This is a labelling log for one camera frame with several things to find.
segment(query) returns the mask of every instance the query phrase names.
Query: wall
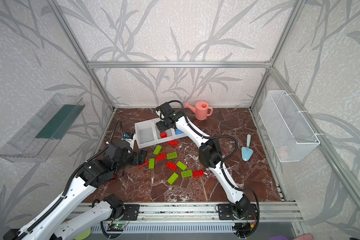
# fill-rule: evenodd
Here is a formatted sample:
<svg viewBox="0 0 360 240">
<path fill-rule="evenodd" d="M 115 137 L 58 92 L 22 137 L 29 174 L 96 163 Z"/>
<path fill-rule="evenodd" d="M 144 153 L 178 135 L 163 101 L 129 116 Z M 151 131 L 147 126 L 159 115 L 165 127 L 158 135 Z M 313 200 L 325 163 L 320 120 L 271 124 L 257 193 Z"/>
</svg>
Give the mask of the wall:
<svg viewBox="0 0 360 240">
<path fill-rule="evenodd" d="M 58 0 L 90 61 L 267 61 L 294 1 Z M 115 106 L 249 106 L 264 69 L 98 69 Z M 229 96 L 216 99 L 216 96 Z"/>
<path fill-rule="evenodd" d="M 276 68 L 360 182 L 360 1 L 306 4 Z M 263 97 L 278 89 L 269 79 Z M 360 239 L 360 212 L 319 149 L 295 163 L 271 155 L 315 239 Z"/>
<path fill-rule="evenodd" d="M 0 239 L 29 222 L 94 151 L 111 110 L 43 1 L 0 1 L 0 148 L 55 94 L 86 105 L 44 163 L 0 158 Z"/>
</svg>

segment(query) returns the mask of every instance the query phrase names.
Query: mesh basket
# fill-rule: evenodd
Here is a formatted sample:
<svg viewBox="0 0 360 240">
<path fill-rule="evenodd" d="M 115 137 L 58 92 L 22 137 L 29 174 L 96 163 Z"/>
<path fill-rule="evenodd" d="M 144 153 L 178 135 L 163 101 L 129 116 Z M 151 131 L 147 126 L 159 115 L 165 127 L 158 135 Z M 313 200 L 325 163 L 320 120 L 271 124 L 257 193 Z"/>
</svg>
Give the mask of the mesh basket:
<svg viewBox="0 0 360 240">
<path fill-rule="evenodd" d="M 268 91 L 259 114 L 280 162 L 300 161 L 320 144 L 286 91 Z"/>
</svg>

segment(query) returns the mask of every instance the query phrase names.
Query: light blue trowel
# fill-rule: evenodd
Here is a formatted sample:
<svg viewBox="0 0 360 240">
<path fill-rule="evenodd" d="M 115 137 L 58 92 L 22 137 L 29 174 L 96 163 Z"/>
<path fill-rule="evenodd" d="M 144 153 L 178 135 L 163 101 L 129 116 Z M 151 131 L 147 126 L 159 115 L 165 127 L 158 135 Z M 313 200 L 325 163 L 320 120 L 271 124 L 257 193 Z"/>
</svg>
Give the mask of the light blue trowel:
<svg viewBox="0 0 360 240">
<path fill-rule="evenodd" d="M 248 161 L 253 154 L 253 150 L 250 149 L 251 135 L 247 135 L 247 147 L 241 148 L 241 157 L 244 161 Z"/>
</svg>

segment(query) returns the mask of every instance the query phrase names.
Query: table surface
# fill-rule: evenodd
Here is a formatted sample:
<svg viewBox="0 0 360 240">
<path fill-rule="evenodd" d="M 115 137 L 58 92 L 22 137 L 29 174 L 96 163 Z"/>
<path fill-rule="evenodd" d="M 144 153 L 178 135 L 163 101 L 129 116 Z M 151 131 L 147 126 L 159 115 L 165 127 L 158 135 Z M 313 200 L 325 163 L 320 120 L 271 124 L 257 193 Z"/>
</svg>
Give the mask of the table surface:
<svg viewBox="0 0 360 240">
<path fill-rule="evenodd" d="M 228 159 L 225 164 L 228 171 L 239 187 L 252 188 L 259 201 L 281 201 L 275 181 L 264 154 L 259 136 L 254 126 L 248 108 L 216 108 L 211 117 L 204 121 L 195 118 L 194 113 L 186 109 L 189 119 L 202 131 L 210 136 L 229 134 L 234 136 L 239 143 L 239 148 L 234 156 Z M 102 147 L 108 141 L 110 131 L 116 119 L 120 118 L 123 131 L 135 132 L 135 122 L 141 122 L 157 118 L 154 109 L 125 108 L 117 109 L 112 122 L 104 138 Z M 117 128 L 115 138 L 119 137 L 120 131 Z M 251 134 L 250 148 L 253 155 L 248 162 L 241 158 L 241 147 L 246 146 L 246 136 Z M 94 199 L 104 199 L 109 194 L 115 194 L 124 202 L 225 202 L 226 194 L 220 183 L 210 170 L 204 168 L 198 161 L 198 147 L 189 139 L 184 137 L 177 139 L 178 146 L 169 145 L 167 142 L 160 144 L 163 148 L 161 153 L 177 152 L 177 158 L 172 160 L 164 159 L 157 162 L 155 168 L 148 169 L 148 165 L 139 169 L 137 166 L 127 166 L 125 171 L 120 171 L 116 178 L 104 183 L 93 194 L 87 197 L 84 202 L 92 202 Z M 229 154 L 233 148 L 233 141 L 228 138 L 220 139 L 223 156 Z M 147 158 L 154 158 L 153 151 L 156 146 L 143 148 L 148 151 Z M 204 176 L 197 178 L 181 178 L 181 169 L 175 171 L 165 165 L 167 162 L 176 164 L 181 161 L 187 165 L 187 170 L 196 171 L 203 169 Z M 179 178 L 170 185 L 167 180 L 176 172 Z M 246 193 L 251 201 L 253 195 Z"/>
</svg>

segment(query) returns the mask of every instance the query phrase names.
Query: pink watering can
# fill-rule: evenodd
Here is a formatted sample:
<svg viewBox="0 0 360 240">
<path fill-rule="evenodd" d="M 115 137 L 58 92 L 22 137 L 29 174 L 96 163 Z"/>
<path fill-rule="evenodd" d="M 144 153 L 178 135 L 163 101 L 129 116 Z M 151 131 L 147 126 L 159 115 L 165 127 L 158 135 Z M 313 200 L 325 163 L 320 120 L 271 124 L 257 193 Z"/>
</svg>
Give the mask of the pink watering can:
<svg viewBox="0 0 360 240">
<path fill-rule="evenodd" d="M 213 108 L 209 107 L 208 103 L 204 101 L 197 102 L 195 107 L 190 106 L 187 102 L 185 103 L 185 107 L 191 109 L 192 112 L 195 113 L 197 120 L 205 120 L 206 117 L 211 116 L 213 112 Z"/>
</svg>

